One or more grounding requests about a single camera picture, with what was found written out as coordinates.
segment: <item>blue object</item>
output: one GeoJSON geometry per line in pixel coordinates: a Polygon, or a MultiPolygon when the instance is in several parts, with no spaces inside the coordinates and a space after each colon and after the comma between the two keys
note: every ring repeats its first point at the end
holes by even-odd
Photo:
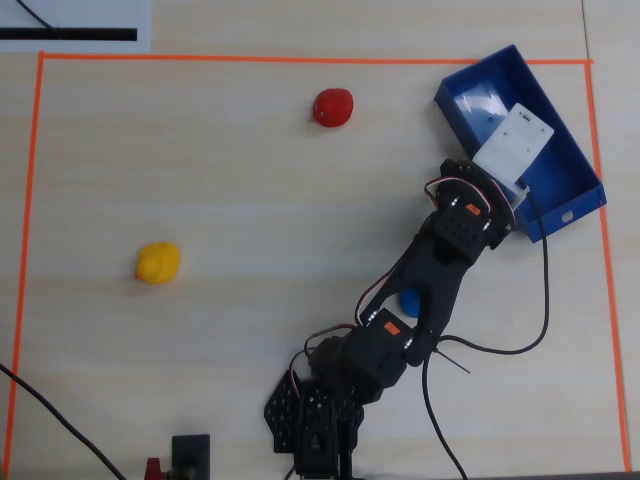
{"type": "Polygon", "coordinates": [[[420,295],[417,290],[413,288],[403,290],[398,295],[398,302],[406,315],[418,318],[418,315],[420,315],[420,295]]]}
{"type": "MultiPolygon", "coordinates": [[[[602,182],[515,45],[442,80],[435,100],[470,158],[516,103],[554,129],[522,175],[540,206],[547,235],[607,203],[602,182]]],[[[527,199],[516,213],[517,228],[532,242],[540,240],[531,202],[527,199]]]]}

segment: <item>orange boundary line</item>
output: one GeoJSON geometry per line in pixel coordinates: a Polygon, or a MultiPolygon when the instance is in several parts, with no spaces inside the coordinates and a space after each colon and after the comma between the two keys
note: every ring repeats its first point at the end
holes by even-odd
{"type": "MultiPolygon", "coordinates": [[[[38,137],[38,119],[40,117],[40,97],[42,94],[42,69],[44,67],[44,54],[38,54],[38,70],[36,73],[36,89],[33,99],[33,116],[31,117],[31,142],[29,144],[29,166],[27,167],[27,188],[24,200],[24,221],[22,223],[22,254],[20,257],[20,284],[18,287],[18,308],[16,312],[16,330],[13,340],[13,363],[11,371],[18,374],[20,363],[20,343],[22,339],[22,317],[24,312],[24,294],[27,280],[27,260],[29,257],[29,229],[31,225],[31,198],[33,193],[33,172],[36,161],[36,141],[38,137]]],[[[9,476],[9,463],[11,461],[11,442],[13,440],[13,422],[16,410],[16,382],[11,381],[9,391],[9,411],[7,413],[7,431],[4,443],[3,471],[9,476]]]]}
{"type": "MultiPolygon", "coordinates": [[[[36,143],[38,134],[38,120],[40,116],[40,98],[42,95],[42,74],[45,59],[59,60],[173,60],[173,61],[211,61],[211,62],[254,62],[254,63],[315,63],[315,64],[353,64],[353,65],[467,65],[476,63],[478,59],[385,59],[385,58],[302,58],[302,57],[260,57],[260,56],[227,56],[227,55],[94,55],[94,54],[68,54],[68,53],[43,53],[38,54],[38,69],[36,73],[35,95],[33,102],[33,116],[31,119],[31,141],[29,146],[29,164],[27,168],[27,186],[25,194],[24,221],[22,227],[22,253],[20,259],[20,280],[18,289],[18,306],[16,312],[16,329],[13,349],[12,371],[18,373],[20,362],[20,345],[22,339],[22,321],[24,313],[24,299],[26,289],[27,263],[29,256],[29,231],[31,225],[31,203],[33,194],[33,177],[36,159],[36,143]]],[[[530,65],[583,65],[587,89],[587,102],[589,107],[589,123],[591,127],[591,141],[596,174],[602,178],[600,164],[600,149],[598,144],[598,132],[596,125],[595,105],[593,99],[593,85],[591,80],[592,59],[531,59],[530,65]]],[[[611,249],[609,246],[609,233],[607,226],[607,214],[604,206],[600,208],[600,224],[602,229],[602,243],[607,276],[607,288],[609,295],[609,309],[611,316],[611,333],[613,337],[614,364],[616,374],[616,389],[618,397],[618,414],[620,421],[620,438],[622,444],[622,456],[626,472],[631,471],[631,455],[629,451],[629,438],[627,431],[624,379],[622,375],[622,361],[620,355],[620,335],[618,330],[618,316],[615,302],[615,289],[613,284],[613,271],[611,266],[611,249]]],[[[16,409],[16,383],[11,382],[9,393],[9,409],[7,414],[7,429],[5,436],[3,471],[5,476],[9,474],[11,460],[11,446],[13,440],[13,427],[16,409]]]]}
{"type": "MultiPolygon", "coordinates": [[[[45,53],[45,58],[56,60],[173,60],[192,62],[248,62],[248,63],[319,63],[348,65],[469,65],[479,58],[313,58],[266,57],[238,55],[152,55],[152,54],[92,54],[45,53]]],[[[589,58],[558,58],[527,60],[529,65],[586,65],[589,58]]]]}
{"type": "MultiPolygon", "coordinates": [[[[587,102],[589,105],[589,123],[591,125],[591,145],[593,147],[593,162],[596,175],[602,179],[600,164],[600,146],[598,144],[598,126],[596,123],[596,107],[593,100],[593,81],[591,66],[584,65],[584,79],[587,85],[587,102]]],[[[622,373],[622,356],[620,353],[620,332],[618,330],[618,312],[616,309],[616,293],[613,285],[613,269],[611,266],[611,247],[609,245],[609,227],[607,225],[607,210],[600,207],[600,227],[602,230],[602,246],[604,250],[604,265],[607,273],[607,290],[609,293],[609,314],[611,316],[611,336],[613,340],[613,361],[616,371],[616,393],[618,395],[618,420],[620,422],[620,441],[622,444],[622,458],[625,472],[631,472],[631,452],[629,449],[629,432],[627,431],[627,410],[624,393],[624,376],[622,373]]]]}

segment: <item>orange label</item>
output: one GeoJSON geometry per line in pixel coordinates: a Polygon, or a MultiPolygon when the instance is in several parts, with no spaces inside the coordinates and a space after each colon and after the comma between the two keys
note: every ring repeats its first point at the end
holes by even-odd
{"type": "Polygon", "coordinates": [[[475,205],[472,205],[472,204],[467,205],[467,210],[469,210],[474,215],[480,215],[480,209],[475,205]]]}
{"type": "Polygon", "coordinates": [[[393,335],[394,337],[400,333],[400,329],[398,327],[396,327],[393,323],[391,322],[387,322],[384,326],[384,328],[387,329],[387,331],[393,335]]]}

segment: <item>red ball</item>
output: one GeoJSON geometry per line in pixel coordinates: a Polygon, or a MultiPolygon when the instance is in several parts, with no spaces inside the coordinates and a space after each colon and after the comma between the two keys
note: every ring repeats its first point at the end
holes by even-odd
{"type": "Polygon", "coordinates": [[[323,127],[334,128],[347,123],[353,112],[353,96],[344,88],[320,92],[313,102],[313,119],[323,127]]]}

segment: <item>light wood surface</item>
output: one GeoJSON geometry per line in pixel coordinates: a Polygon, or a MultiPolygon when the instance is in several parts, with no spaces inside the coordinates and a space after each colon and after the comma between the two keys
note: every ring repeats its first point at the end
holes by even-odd
{"type": "Polygon", "coordinates": [[[635,207],[640,110],[637,79],[640,66],[640,5],[617,0],[613,4],[587,0],[587,29],[591,55],[597,59],[593,81],[603,177],[609,205],[609,234],[613,258],[618,320],[627,399],[632,458],[640,458],[640,283],[638,211],[635,207]]]}
{"type": "MultiPolygon", "coordinates": [[[[11,368],[27,156],[36,64],[33,56],[0,56],[0,361],[11,368]]],[[[4,445],[9,382],[0,381],[0,445],[4,445]]]]}
{"type": "MultiPolygon", "coordinates": [[[[351,2],[344,15],[343,3],[266,5],[158,1],[154,51],[481,57],[515,42],[530,58],[586,55],[579,1],[351,2]]],[[[0,193],[3,222],[16,224],[0,267],[8,349],[35,57],[0,57],[12,62],[24,69],[4,81],[26,117],[8,138],[18,178],[0,193]]],[[[261,406],[308,333],[349,319],[429,212],[424,181],[462,155],[431,102],[456,68],[47,62],[24,376],[128,478],[166,455],[171,435],[202,432],[212,478],[281,478],[291,458],[270,452],[261,406]],[[336,132],[307,121],[331,85],[356,96],[336,132]],[[131,279],[133,259],[159,239],[182,246],[184,268],[175,284],[147,288],[131,279]]],[[[582,67],[534,73],[591,159],[582,67]]],[[[622,469],[597,215],[554,234],[550,255],[552,326],[539,349],[505,359],[448,347],[472,376],[433,361],[434,409],[471,476],[622,469]]],[[[450,332],[527,343],[540,328],[541,277],[539,247],[512,236],[470,271],[450,332]]],[[[33,399],[18,402],[13,477],[108,478],[33,399]]],[[[355,464],[368,478],[457,475],[417,370],[367,408],[355,464]]]]}

